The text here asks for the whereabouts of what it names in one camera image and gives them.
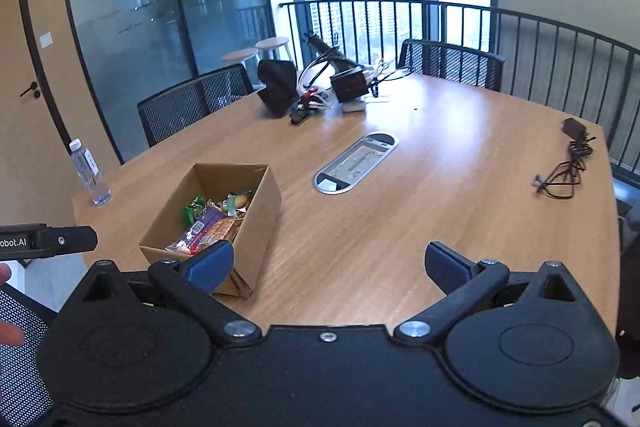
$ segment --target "cable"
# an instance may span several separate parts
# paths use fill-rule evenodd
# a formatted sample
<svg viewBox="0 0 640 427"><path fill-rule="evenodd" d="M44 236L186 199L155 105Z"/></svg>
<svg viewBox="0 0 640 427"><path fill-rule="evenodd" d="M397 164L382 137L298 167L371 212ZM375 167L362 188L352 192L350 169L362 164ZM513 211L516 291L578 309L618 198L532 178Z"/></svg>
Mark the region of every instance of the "cable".
<svg viewBox="0 0 640 427"><path fill-rule="evenodd" d="M533 179L538 194L544 192L549 198L555 200L570 200L574 197L575 187L580 185L582 181L580 173L587 170L584 160L593 153L589 142L595 140L595 137L587 138L587 136L588 134L585 132L579 140L569 142L567 147L569 161L558 164L545 180L540 174ZM554 194L549 191L549 187L571 187L571 193L568 195Z"/></svg>
<svg viewBox="0 0 640 427"><path fill-rule="evenodd" d="M383 71L386 71L389 68L388 62L386 63L386 67L382 68L380 70L380 72L382 73ZM391 78L393 75L395 75L396 73L400 73L400 76L395 76L393 78ZM399 70L393 70L391 71L391 73L387 73L385 76L383 76L382 78L380 78L380 74L377 74L372 81L369 82L368 86L369 89L371 90L371 94L373 95L374 98L378 97L378 84L380 84L381 82L385 82L387 80L398 80L400 78L404 78L406 76L409 76L411 74L411 71L408 68L400 68Z"/></svg>
<svg viewBox="0 0 640 427"><path fill-rule="evenodd" d="M298 77L298 81L296 84L296 90L300 96L307 93L309 89L313 87L315 81L320 77L322 73L324 73L326 68L329 67L330 60L332 58L341 56L340 53L338 52L338 49L339 49L339 46L333 46L327 49L327 51L319 54L318 57L314 58L308 64L308 66L302 71L302 73L300 73L300 76ZM322 69L314 75L314 77L311 79L311 81L308 84L305 84L305 77L307 73L311 70L311 68L313 68L314 66L317 66L321 62L325 62L324 67L322 67ZM331 93L332 89L333 89L332 87L329 87L328 89L318 89L316 92L311 93L308 99L308 107L310 109L315 109L320 111L325 111L327 109L332 108L334 106L334 97L332 97L332 93Z"/></svg>

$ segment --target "white cable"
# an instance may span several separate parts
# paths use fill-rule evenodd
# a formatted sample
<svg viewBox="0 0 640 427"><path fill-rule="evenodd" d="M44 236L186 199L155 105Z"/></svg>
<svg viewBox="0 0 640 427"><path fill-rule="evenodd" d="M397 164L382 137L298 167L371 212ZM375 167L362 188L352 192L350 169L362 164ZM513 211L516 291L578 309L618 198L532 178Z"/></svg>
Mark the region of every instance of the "white cable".
<svg viewBox="0 0 640 427"><path fill-rule="evenodd" d="M296 90L300 96L305 94L309 87L305 87L305 77L311 68L321 64L322 62L327 62L326 57L324 55L318 55L318 57L314 58L309 65L302 70L300 76L298 77L298 83L296 84ZM330 87L328 89L319 89L318 92L314 93L311 96L309 101L309 107L312 109L317 109L320 111L326 111L334 106L334 95L332 92L333 88Z"/></svg>

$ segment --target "snack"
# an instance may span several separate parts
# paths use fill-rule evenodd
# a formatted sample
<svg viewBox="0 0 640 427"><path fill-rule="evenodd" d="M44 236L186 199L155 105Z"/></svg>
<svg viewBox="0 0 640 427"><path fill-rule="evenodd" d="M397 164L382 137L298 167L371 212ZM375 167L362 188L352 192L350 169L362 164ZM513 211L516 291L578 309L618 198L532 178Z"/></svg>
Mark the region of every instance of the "snack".
<svg viewBox="0 0 640 427"><path fill-rule="evenodd" d="M198 218L198 220L191 225L186 232L180 236L178 241L170 244L165 250L175 253L196 253L196 248L200 243L202 237L209 232L224 216L218 207L214 204L208 204Z"/></svg>
<svg viewBox="0 0 640 427"><path fill-rule="evenodd" d="M249 204L251 203L251 191L244 194L229 194L225 201L218 203L217 206L222 209L222 212L229 217L236 217L239 211L246 212Z"/></svg>
<svg viewBox="0 0 640 427"><path fill-rule="evenodd" d="M200 216L205 212L207 203L205 203L202 196L198 196L189 206L184 208L184 225L190 229L194 223L200 219Z"/></svg>
<svg viewBox="0 0 640 427"><path fill-rule="evenodd" d="M224 219L221 219L209 230L209 232L202 236L194 254L201 252L220 239L226 239L228 242L232 243L236 238L236 234L238 233L241 223L242 217L225 217Z"/></svg>

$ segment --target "cardboard box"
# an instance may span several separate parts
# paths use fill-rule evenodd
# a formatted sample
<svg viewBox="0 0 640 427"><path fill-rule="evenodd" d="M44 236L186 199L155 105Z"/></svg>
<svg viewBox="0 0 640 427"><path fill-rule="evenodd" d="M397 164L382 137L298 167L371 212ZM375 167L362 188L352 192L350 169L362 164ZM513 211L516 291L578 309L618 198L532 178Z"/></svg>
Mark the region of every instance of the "cardboard box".
<svg viewBox="0 0 640 427"><path fill-rule="evenodd" d="M228 194L249 190L254 197L233 241L234 269L216 289L216 293L248 298L256 286L280 212L280 190L268 165L194 165L140 239L140 250L149 263L159 259L190 259L190 255L164 249L184 233L182 209L200 194L205 200L223 201Z"/></svg>

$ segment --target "door handle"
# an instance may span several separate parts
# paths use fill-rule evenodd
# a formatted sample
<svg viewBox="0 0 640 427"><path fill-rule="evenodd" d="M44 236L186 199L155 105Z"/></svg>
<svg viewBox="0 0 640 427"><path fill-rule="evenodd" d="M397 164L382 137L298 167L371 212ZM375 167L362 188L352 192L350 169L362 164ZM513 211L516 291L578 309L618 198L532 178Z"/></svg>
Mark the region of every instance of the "door handle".
<svg viewBox="0 0 640 427"><path fill-rule="evenodd" d="M25 90L25 91L20 95L20 97L23 97L25 94L27 94L27 93L28 93L28 92L30 92L30 91L35 91L35 92L37 92L37 93L38 93L38 95L36 96L36 98L39 98L39 97L40 97L40 94L39 94L40 92L38 91L38 83L37 83L37 82L32 82L32 83L31 83L31 86L29 86L29 89Z"/></svg>

